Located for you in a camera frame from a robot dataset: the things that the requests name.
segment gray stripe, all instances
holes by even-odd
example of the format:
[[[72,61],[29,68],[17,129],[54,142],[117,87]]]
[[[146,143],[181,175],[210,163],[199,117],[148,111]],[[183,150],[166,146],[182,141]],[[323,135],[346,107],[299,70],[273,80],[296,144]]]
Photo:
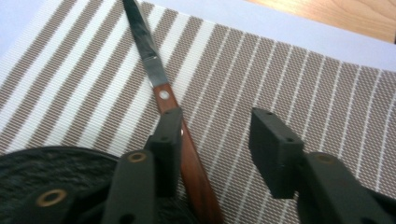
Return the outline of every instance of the gray stripe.
[[[34,108],[35,103],[39,99],[42,91],[46,88],[59,66],[62,64],[65,56],[73,48],[77,42],[78,37],[84,31],[87,24],[90,22],[92,16],[96,12],[97,8],[101,5],[102,1],[91,1],[85,8],[82,14],[78,17],[78,20],[73,25],[73,28],[67,34],[66,38],[62,42],[61,46],[56,50],[50,61],[46,64],[44,69],[40,72],[40,75],[35,80],[32,88],[26,94],[23,99],[21,106],[15,112],[14,116],[7,124],[6,128],[0,135],[0,148],[7,148],[11,140],[20,130],[23,122],[29,116],[31,110]]]
[[[61,115],[62,111],[70,99],[73,92],[76,90],[78,83],[83,79],[84,76],[89,76],[90,74],[86,74],[87,70],[90,68],[95,56],[99,52],[102,45],[105,43],[108,35],[112,31],[114,25],[117,23],[120,18],[122,11],[122,3],[118,1],[116,5],[111,9],[110,13],[103,21],[101,27],[99,28],[96,35],[93,37],[90,45],[85,50],[84,54],[79,59],[76,66],[73,68],[73,71],[68,76],[65,83],[62,85],[61,89],[58,91],[53,103],[49,107],[46,115],[43,118],[43,121],[38,126],[35,134],[30,139],[27,147],[34,146],[42,146],[47,139],[47,136],[50,135],[50,132],[53,128],[53,124],[56,123],[56,120]],[[115,63],[116,59],[112,59],[109,61],[110,63]],[[97,86],[93,86],[92,89],[94,91],[99,90],[102,91]]]
[[[388,83],[393,88],[392,93],[396,94],[396,81],[395,73],[384,72],[383,74],[384,84]],[[393,105],[393,111],[390,114],[389,127],[387,129],[386,137],[387,143],[385,144],[384,160],[382,163],[382,172],[380,178],[379,189],[380,192],[387,194],[392,198],[396,198],[396,174],[395,174],[395,162],[396,162],[396,106]]]
[[[158,48],[160,48],[163,44],[163,41],[166,38],[166,35],[168,34],[176,16],[177,13],[173,10],[166,9],[164,12],[163,18],[161,19],[161,22],[158,24],[157,29],[153,34]],[[93,145],[94,148],[108,150],[114,134],[122,122],[123,115],[129,108],[129,105],[134,99],[136,92],[139,89],[139,86],[142,84],[143,78],[145,76],[146,72],[142,63],[139,61],[137,66],[134,68],[134,71],[131,71],[131,75],[128,78],[125,88],[122,90],[116,104],[111,109],[111,112],[108,115],[108,118],[101,132],[99,133],[96,142]]]
[[[309,107],[311,106],[311,100],[314,97],[314,90],[315,90],[315,85],[317,84],[317,76],[320,70],[320,65],[324,63],[322,60],[326,60],[326,59],[323,59],[323,56],[319,54],[310,52],[309,57],[306,61],[304,76],[303,76],[302,84],[300,86],[300,92],[296,99],[295,108],[293,110],[293,116],[291,117],[289,124],[289,126],[293,129],[293,131],[299,134],[300,136],[304,131],[304,126],[307,121]]]
[[[282,73],[283,65],[286,61],[290,45],[277,44],[273,60],[267,72],[267,79],[264,83],[262,95],[259,98],[257,107],[271,108],[271,103],[274,99],[276,86]],[[280,118],[285,119],[287,114],[277,114]]]
[[[386,77],[381,76],[378,83],[375,98],[371,108],[371,116],[368,123],[368,130],[364,145],[364,151],[361,162],[361,175],[360,181],[364,186],[374,189],[376,176],[376,169],[379,164],[380,148],[382,145],[382,138],[384,136],[385,119],[388,114],[389,104],[391,104],[393,93],[396,92],[396,83],[389,82]],[[394,143],[390,138],[395,136],[396,133],[388,133],[389,143]],[[391,167],[383,167],[383,169],[392,169]]]
[[[323,127],[323,132],[321,133],[320,143],[318,146],[319,151],[327,149],[327,151],[332,152],[334,154],[336,153],[337,150],[335,148],[330,148],[330,149],[326,148],[326,142],[329,137],[331,138],[331,136],[328,135],[328,131],[330,129],[329,127],[332,126],[332,118],[333,118],[333,114],[334,114],[333,112],[334,112],[334,110],[337,110],[337,107],[334,107],[335,96],[336,96],[337,92],[340,91],[340,89],[338,88],[338,85],[339,85],[340,71],[341,71],[342,65],[341,64],[339,64],[338,66],[336,66],[336,65],[337,65],[337,62],[333,62],[333,70],[335,71],[335,77],[334,77],[335,81],[332,86],[332,93],[331,93],[332,96],[330,99],[330,104],[329,104],[328,111],[326,114],[326,119],[325,119],[325,125]]]
[[[181,102],[183,116],[186,121],[190,120],[191,111],[198,100],[198,96],[202,91],[202,87],[216,59],[216,55],[219,52],[221,42],[223,41],[227,30],[227,27],[216,25],[212,36],[210,36],[210,39],[206,44],[205,52],[203,53],[203,56],[201,57],[201,60],[195,69],[195,74],[192,77],[189,90],[186,92],[183,102]],[[201,135],[199,133],[195,133],[192,128],[190,128],[190,131],[194,141],[197,142],[199,140],[197,137]]]
[[[202,139],[201,141],[197,142],[197,146],[201,146],[199,148],[201,154],[207,154],[207,151],[210,150],[214,152],[213,154],[216,154],[218,156],[219,153],[219,161],[220,160],[229,160],[233,161],[235,154],[236,154],[236,149],[237,146],[239,145],[240,141],[238,139],[235,139],[233,137],[233,131],[234,128],[237,126],[232,125],[229,128],[229,133],[226,135],[225,141],[223,146],[219,144],[219,140],[221,137],[225,134],[226,130],[226,124],[228,120],[231,120],[231,123],[233,123],[233,120],[230,118],[230,110],[231,107],[234,104],[238,103],[243,103],[241,101],[236,102],[236,94],[238,93],[238,89],[240,88],[240,84],[246,76],[245,72],[246,69],[248,68],[248,62],[250,61],[250,56],[251,52],[254,50],[255,43],[257,41],[256,36],[254,35],[245,35],[245,39],[243,40],[242,48],[240,49],[239,52],[234,50],[233,48],[236,46],[230,46],[229,49],[227,49],[228,45],[226,45],[223,53],[237,53],[237,58],[233,66],[233,70],[231,71],[230,74],[230,79],[226,83],[224,93],[222,93],[221,99],[219,99],[219,93],[213,92],[215,97],[213,97],[213,100],[218,100],[219,101],[219,106],[217,108],[217,112],[215,116],[213,117],[213,122],[210,125],[207,121],[203,122],[202,125],[206,126],[206,128],[210,125],[209,129],[207,130],[207,135],[206,135],[206,140],[203,143]],[[220,91],[220,87],[224,85],[223,81],[221,78],[217,79],[217,77],[220,76],[220,73],[226,75],[227,70],[225,72],[219,71],[219,73],[215,73],[214,78],[210,81],[209,86],[218,86],[217,91]],[[201,103],[200,109],[201,110],[213,110],[213,105],[216,102],[210,102],[209,100],[203,100]],[[249,114],[250,108],[249,107],[242,107],[241,105],[238,107],[238,111],[235,111],[235,116],[236,118],[234,119],[242,119],[242,120],[248,120],[249,116],[246,116]],[[203,163],[207,163],[207,167],[209,168],[208,172],[212,174],[212,172],[218,172],[219,170],[224,169],[225,167],[218,167],[219,162],[215,163],[214,158],[210,157],[202,157]],[[240,184],[246,184],[248,176],[244,176],[241,180],[237,180],[238,183]],[[226,179],[224,181],[220,181],[219,189],[224,189],[224,184],[226,182]]]
[[[354,104],[348,123],[346,141],[344,146],[343,161],[346,162],[351,171],[357,168],[359,151],[361,149],[361,138],[364,128],[364,119],[370,94],[375,83],[377,71],[363,67],[356,89]]]
[[[332,99],[332,92],[333,89],[336,88],[335,85],[338,71],[337,65],[338,64],[332,60],[326,60],[325,64],[323,65],[321,80],[318,86],[316,104],[314,105],[312,117],[308,126],[308,132],[306,133],[304,140],[304,148],[307,151],[319,150],[320,140],[323,135],[323,128],[325,127],[325,122]]]
[[[34,40],[29,49],[23,54],[17,64],[12,68],[12,71],[8,74],[6,81],[3,83],[0,89],[0,110],[3,109],[6,101],[12,92],[14,92],[18,83],[25,75],[27,69],[37,58],[38,54],[41,53],[44,46],[49,42],[50,38],[56,31],[56,28],[66,17],[69,10],[75,4],[75,1],[62,1],[55,13],[51,16],[47,24],[40,31],[40,34]]]
[[[286,69],[286,74],[280,88],[279,97],[276,100],[275,111],[277,114],[288,115],[288,112],[290,111],[291,100],[295,92],[298,77],[303,67],[306,53],[306,49],[293,48],[288,67]]]
[[[189,52],[192,41],[194,40],[202,20],[189,19],[181,38],[177,42],[177,46],[174,50],[172,57],[170,58],[168,64],[166,65],[166,75],[169,81],[172,83],[180,70],[181,65]],[[155,102],[151,101],[151,104],[145,109],[143,117],[136,125],[134,135],[128,143],[129,149],[137,149],[145,145],[147,138],[150,134],[151,128],[155,125],[157,118],[159,117],[157,105]]]
[[[338,155],[345,123],[347,122],[348,99],[352,93],[357,66],[343,63],[334,97],[331,123],[327,131],[324,150]]]
[[[201,139],[203,137],[204,130],[206,127],[206,123],[210,117],[210,113],[213,109],[213,105],[216,102],[216,98],[219,95],[219,88],[221,85],[219,83],[216,83],[216,80],[217,81],[224,80],[224,78],[227,74],[227,70],[232,63],[233,54],[235,53],[236,48],[237,48],[237,44],[235,44],[235,43],[239,42],[241,36],[242,36],[242,32],[231,30],[228,38],[226,39],[224,48],[219,56],[219,60],[218,60],[217,64],[212,64],[213,61],[210,62],[210,64],[208,64],[209,69],[213,69],[212,68],[213,65],[215,65],[215,68],[214,68],[212,79],[207,84],[207,89],[206,89],[204,98],[203,98],[200,106],[197,107],[198,105],[196,105],[196,103],[198,102],[198,97],[200,96],[200,94],[202,94],[202,91],[203,91],[202,87],[208,81],[206,76],[209,72],[207,74],[199,74],[198,72],[200,72],[200,71],[197,71],[196,72],[197,74],[194,76],[194,78],[190,84],[190,88],[198,87],[197,89],[194,88],[194,90],[196,91],[194,100],[190,100],[190,98],[187,94],[184,97],[185,99],[184,99],[183,103],[187,103],[189,101],[194,103],[194,105],[191,107],[191,111],[194,109],[197,109],[197,113],[196,113],[194,120],[187,119],[187,122],[189,123],[189,126],[196,127],[197,128],[196,130],[199,131],[199,132],[192,131],[192,133],[195,134],[195,136],[193,135],[193,137],[194,137],[194,142],[195,142],[195,145],[197,146],[198,151],[201,150],[200,148],[198,148],[198,143],[201,142]],[[202,78],[201,80],[203,80],[204,82],[201,84],[198,84],[198,85],[195,84],[195,82],[196,82],[196,80],[194,80],[195,77],[198,77],[199,79]],[[204,165],[209,164],[209,162],[204,157],[201,157],[201,159],[202,159],[202,162]]]

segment brass grommet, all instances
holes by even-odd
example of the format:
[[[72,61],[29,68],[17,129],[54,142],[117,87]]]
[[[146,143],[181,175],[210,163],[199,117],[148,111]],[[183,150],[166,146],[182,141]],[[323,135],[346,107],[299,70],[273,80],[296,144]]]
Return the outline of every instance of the brass grommet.
[[[140,162],[146,159],[146,154],[142,152],[136,152],[128,156],[128,161],[130,162]]]
[[[327,155],[318,154],[316,156],[316,158],[319,161],[323,162],[323,163],[327,163],[327,164],[333,164],[334,163],[334,159],[332,157],[330,157],[330,156],[327,156]]]
[[[53,199],[48,199],[48,197],[54,194],[54,198]],[[37,205],[40,207],[48,207],[48,206],[52,206],[56,203],[61,202],[67,195],[67,192],[64,189],[52,189],[49,190],[43,194],[41,194],[38,198],[37,198]]]

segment metal blade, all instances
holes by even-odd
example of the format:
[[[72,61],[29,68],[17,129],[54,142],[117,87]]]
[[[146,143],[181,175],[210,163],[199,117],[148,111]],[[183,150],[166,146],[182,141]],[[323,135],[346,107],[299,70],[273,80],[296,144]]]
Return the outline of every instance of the metal blade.
[[[155,46],[138,4],[135,0],[122,0],[122,2],[131,26],[134,42],[139,50],[152,87],[168,83],[158,49]]]

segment knife blade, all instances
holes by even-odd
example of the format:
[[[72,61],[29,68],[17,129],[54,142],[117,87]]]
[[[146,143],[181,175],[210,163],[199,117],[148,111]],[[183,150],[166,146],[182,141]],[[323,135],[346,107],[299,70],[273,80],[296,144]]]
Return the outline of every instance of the knife blade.
[[[160,113],[178,107],[158,49],[135,0],[122,0],[148,79],[153,88]],[[223,223],[219,203],[202,165],[185,120],[182,122],[181,177],[192,212],[201,223]]]

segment woven mat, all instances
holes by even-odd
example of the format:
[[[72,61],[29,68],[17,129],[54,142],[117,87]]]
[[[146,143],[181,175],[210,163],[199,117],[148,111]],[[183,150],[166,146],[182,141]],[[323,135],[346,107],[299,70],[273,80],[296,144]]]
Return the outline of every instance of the woven mat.
[[[298,223],[295,201],[273,200],[251,162],[253,106],[396,197],[396,73],[142,8],[227,223]],[[159,118],[121,1],[47,1],[0,65],[1,154],[67,145],[119,156]]]

